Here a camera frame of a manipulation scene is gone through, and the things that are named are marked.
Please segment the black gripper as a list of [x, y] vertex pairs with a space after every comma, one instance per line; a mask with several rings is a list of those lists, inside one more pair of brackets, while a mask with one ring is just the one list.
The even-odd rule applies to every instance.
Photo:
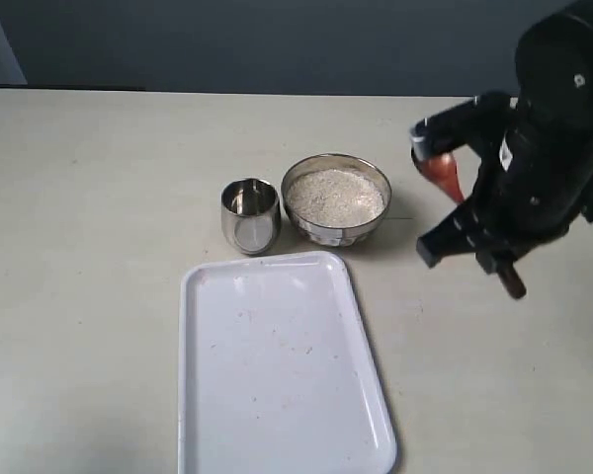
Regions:
[[[493, 114], [491, 100], [475, 97], [421, 119], [409, 130], [413, 156], [433, 159], [468, 144]], [[516, 262], [564, 236], [577, 216], [592, 223], [593, 106], [553, 111], [519, 99], [497, 162], [481, 166], [473, 193], [474, 205], [467, 198], [417, 239], [429, 268], [485, 250], [483, 260]]]

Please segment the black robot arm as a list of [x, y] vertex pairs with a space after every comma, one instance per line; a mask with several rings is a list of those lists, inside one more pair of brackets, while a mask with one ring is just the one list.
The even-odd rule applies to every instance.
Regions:
[[416, 163], [463, 146], [480, 160], [471, 194], [417, 241], [429, 266], [472, 253], [513, 262], [593, 214], [593, 1], [531, 26], [515, 68], [517, 97], [487, 92], [410, 130]]

